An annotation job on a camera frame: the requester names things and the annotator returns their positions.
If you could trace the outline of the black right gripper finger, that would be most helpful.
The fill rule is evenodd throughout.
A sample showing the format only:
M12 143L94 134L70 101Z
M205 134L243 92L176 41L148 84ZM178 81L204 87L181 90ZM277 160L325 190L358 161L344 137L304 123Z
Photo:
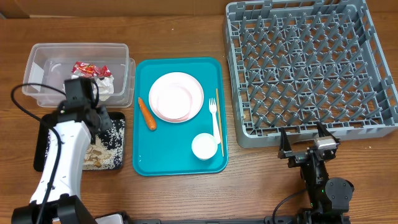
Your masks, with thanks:
M335 137L327 130L326 125L322 124L321 122L317 123L317 130L318 130L318 136L320 138L332 137L333 139L335 139Z
M292 148L289 143L289 139L287 137L287 133L284 128L280 129L281 137L280 137L280 147L279 152L292 152Z

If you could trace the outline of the rice and peanut leftovers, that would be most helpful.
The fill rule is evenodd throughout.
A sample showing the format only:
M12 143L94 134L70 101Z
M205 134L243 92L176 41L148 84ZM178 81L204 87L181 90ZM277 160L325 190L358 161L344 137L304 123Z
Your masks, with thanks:
M96 135L95 144L86 152L83 170L115 170L123 166L125 126L124 119L112 119L113 127Z

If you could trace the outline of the orange carrot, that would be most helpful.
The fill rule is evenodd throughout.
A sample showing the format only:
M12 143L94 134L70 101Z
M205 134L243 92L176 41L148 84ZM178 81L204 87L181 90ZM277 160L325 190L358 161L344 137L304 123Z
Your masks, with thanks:
M141 113L144 117L144 120L146 122L147 127L151 130L154 131L157 128L157 124L155 122L154 117L152 116L151 112L147 109L147 106L145 105L144 101L142 100L141 97L138 98L138 104L141 110Z

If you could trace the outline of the red snack wrapper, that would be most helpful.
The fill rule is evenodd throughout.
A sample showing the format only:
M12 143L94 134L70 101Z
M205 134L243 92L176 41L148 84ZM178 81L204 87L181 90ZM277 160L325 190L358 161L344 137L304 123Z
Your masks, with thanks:
M76 62L72 68L72 74L84 78L105 78L112 75L105 65L103 67L97 67L96 65L85 62Z

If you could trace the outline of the white plastic cup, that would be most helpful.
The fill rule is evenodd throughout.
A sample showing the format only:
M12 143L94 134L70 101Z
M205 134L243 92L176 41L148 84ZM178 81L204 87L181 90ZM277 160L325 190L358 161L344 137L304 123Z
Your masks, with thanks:
M217 152L218 144L213 135L201 133L192 141L192 152L200 160L211 159Z

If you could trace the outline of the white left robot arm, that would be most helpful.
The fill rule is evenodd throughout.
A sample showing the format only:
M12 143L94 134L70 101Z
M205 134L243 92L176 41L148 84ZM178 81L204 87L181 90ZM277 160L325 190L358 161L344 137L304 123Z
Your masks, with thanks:
M26 207L13 211L12 223L95 223L80 200L84 158L95 136L113 124L89 78L65 80L65 96L52 113L56 124L44 125L50 146L40 182Z

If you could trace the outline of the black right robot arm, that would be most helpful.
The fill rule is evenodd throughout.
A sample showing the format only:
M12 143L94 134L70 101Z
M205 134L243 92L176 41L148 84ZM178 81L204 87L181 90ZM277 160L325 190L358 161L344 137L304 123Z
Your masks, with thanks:
M314 145L306 151L294 152L290 146L287 133L280 129L281 141L278 158L287 159L288 167L299 167L300 175L305 182L305 189L283 199L272 214L272 222L276 223L276 211L290 198L307 192L310 208L302 208L298 214L289 219L290 223L328 223L350 224L351 220L345 213L349 211L349 202L353 197L354 185L339 177L330 178L325 163L336 157L340 140L330 133L326 125L317 123L318 137Z

